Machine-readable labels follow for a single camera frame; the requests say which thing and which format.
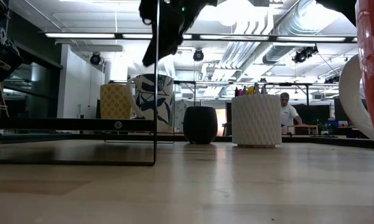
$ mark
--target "white wall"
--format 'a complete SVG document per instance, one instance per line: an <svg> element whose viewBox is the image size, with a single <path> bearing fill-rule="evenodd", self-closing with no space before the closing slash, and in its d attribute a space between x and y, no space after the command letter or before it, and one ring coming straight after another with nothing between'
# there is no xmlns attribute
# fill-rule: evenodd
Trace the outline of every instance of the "white wall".
<svg viewBox="0 0 374 224"><path fill-rule="evenodd" d="M81 104L85 118L95 118L96 102L104 74L86 60L62 45L60 88L58 92L58 118L76 118Z"/></svg>

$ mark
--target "white cylinder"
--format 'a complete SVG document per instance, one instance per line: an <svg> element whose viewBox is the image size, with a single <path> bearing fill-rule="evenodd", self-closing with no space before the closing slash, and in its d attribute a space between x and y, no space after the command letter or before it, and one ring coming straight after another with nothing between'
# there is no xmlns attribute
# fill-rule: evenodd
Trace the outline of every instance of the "white cylinder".
<svg viewBox="0 0 374 224"><path fill-rule="evenodd" d="M257 94L232 99L232 142L249 147L281 144L279 96Z"/></svg>

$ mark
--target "ceiling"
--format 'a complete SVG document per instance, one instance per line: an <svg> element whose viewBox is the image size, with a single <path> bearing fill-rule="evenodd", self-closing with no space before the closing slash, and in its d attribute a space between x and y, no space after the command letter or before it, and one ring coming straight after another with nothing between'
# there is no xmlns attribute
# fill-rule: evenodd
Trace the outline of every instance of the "ceiling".
<svg viewBox="0 0 374 224"><path fill-rule="evenodd" d="M151 33L150 27L145 26L139 17L138 6L139 0L116 1L121 3L99 3L92 4L79 0L79 2L67 2L60 0L11 0L10 8L24 17L45 32L132 32L132 33ZM247 0L228 0L228 1L247 1ZM276 22L296 0L284 0L281 7L272 10L272 19ZM237 26L224 26L222 20L239 16L240 8L230 9L219 14L220 10L211 13L210 10L204 9L205 12L198 16L188 34L231 34L237 32ZM336 20L331 22L324 29L320 30L319 35L355 35L355 27L343 16L337 16ZM85 46L87 49L93 46L101 45L121 45L123 53L127 57L129 65L129 75L137 75L145 69L141 65L141 60L145 53L148 41L146 40L79 40L73 42L74 51L78 46ZM227 49L230 48L231 42L216 41L184 41L179 51L171 55L174 62L176 78L179 80L193 79L194 71L201 72L202 66L206 63L218 63L222 60ZM329 73L343 67L345 58L350 58L357 54L356 44L318 44L319 54L313 56L308 61L295 67L291 63L291 57L294 51L285 55L281 61L273 66L252 65L243 70L241 78L246 78L251 82L257 82L260 78L265 77L269 82L319 82L323 83L321 75ZM196 48L201 48L205 54L202 62L194 62L192 56ZM91 52L79 52L79 55L91 55ZM113 52L104 54L107 60L111 60ZM163 62L159 69L164 70Z"/></svg>

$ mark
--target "ceiling duct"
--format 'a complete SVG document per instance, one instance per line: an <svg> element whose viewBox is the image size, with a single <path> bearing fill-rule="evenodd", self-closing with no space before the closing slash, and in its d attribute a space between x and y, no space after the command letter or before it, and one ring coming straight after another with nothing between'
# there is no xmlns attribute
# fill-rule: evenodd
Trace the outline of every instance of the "ceiling duct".
<svg viewBox="0 0 374 224"><path fill-rule="evenodd" d="M273 35L316 35L338 18L338 12L326 9L315 0L300 0L282 22L274 28ZM260 60L261 52L266 52L262 62L274 64L287 53L294 50L296 46L282 46L263 42L256 48L249 63Z"/></svg>

